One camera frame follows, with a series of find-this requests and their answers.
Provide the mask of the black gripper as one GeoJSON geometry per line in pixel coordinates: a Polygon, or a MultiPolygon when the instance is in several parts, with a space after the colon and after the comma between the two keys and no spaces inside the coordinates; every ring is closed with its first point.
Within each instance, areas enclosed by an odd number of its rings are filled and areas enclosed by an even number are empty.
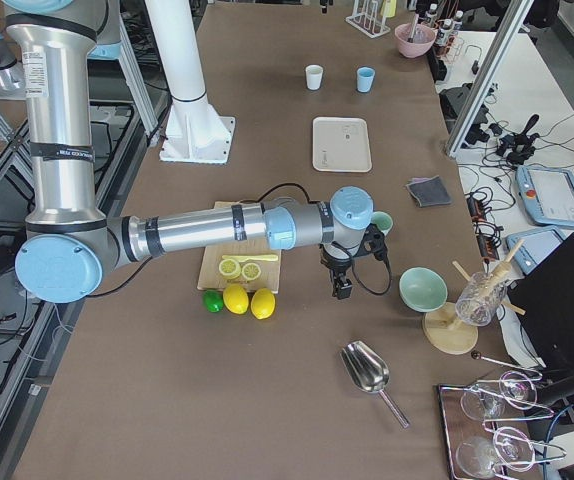
{"type": "Polygon", "coordinates": [[[330,272],[332,279],[332,296],[337,300],[348,299],[352,292],[352,282],[346,278],[350,269],[353,257],[342,248],[337,248],[332,244],[321,245],[321,264],[330,272]]]}

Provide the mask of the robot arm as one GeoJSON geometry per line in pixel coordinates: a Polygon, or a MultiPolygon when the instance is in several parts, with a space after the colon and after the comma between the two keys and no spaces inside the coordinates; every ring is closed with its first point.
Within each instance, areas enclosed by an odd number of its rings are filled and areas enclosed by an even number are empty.
{"type": "Polygon", "coordinates": [[[70,303],[113,270],[166,253],[265,238],[274,250],[321,249],[336,297],[347,269],[376,236],[373,201],[348,186],[327,202],[281,199],[176,216],[108,218],[96,201],[87,61],[120,52],[114,1],[9,1],[6,29],[23,56],[35,206],[15,260],[24,288],[70,303]]]}

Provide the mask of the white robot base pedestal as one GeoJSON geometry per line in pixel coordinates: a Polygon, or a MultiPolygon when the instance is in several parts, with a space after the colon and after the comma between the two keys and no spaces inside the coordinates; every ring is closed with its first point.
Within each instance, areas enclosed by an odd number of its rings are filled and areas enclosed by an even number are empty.
{"type": "Polygon", "coordinates": [[[189,3],[152,0],[146,7],[172,100],[160,159],[226,163],[235,119],[209,103],[189,3]]]}

